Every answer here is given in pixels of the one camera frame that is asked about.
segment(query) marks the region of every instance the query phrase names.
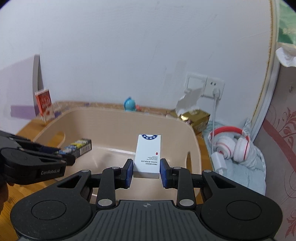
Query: circular emblem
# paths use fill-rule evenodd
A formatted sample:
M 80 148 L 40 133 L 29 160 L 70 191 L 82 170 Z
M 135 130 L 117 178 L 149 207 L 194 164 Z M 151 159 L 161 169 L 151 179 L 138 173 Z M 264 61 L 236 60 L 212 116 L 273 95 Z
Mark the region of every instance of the circular emblem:
M 157 135 L 142 135 L 142 137 L 146 140 L 154 140 Z

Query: white wall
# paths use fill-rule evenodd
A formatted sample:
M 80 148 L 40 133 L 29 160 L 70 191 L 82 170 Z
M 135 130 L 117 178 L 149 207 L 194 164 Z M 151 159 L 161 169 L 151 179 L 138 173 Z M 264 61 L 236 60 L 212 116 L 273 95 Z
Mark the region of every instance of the white wall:
M 40 54 L 53 101 L 174 108 L 186 73 L 225 80 L 217 118 L 252 117 L 264 81 L 269 0 L 11 0 L 0 10 L 0 69 Z M 211 112 L 212 99 L 198 105 Z

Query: teal toy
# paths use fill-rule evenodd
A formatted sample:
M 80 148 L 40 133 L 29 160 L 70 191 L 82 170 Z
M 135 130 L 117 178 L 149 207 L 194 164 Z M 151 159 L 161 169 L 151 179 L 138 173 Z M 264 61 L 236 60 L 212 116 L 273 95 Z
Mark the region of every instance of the teal toy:
M 136 102 L 131 97 L 128 97 L 126 99 L 123 106 L 126 111 L 137 111 L 136 110 Z

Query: headphones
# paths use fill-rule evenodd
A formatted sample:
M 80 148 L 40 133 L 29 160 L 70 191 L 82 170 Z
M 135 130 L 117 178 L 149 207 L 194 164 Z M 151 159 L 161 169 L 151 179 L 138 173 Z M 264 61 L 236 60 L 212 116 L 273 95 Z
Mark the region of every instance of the headphones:
M 248 158 L 250 151 L 250 137 L 245 131 L 234 126 L 223 126 L 211 132 L 207 140 L 212 144 L 213 136 L 222 132 L 235 132 L 243 137 L 240 137 L 237 142 L 228 136 L 221 136 L 216 143 L 214 143 L 214 150 L 221 153 L 224 159 L 233 158 L 236 162 L 242 162 Z

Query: white box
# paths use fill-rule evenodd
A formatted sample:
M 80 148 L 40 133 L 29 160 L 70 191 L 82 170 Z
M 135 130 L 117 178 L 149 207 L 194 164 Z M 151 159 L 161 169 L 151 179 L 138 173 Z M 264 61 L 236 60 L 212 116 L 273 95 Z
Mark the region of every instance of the white box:
M 159 178 L 161 135 L 141 134 L 138 137 L 133 176 Z

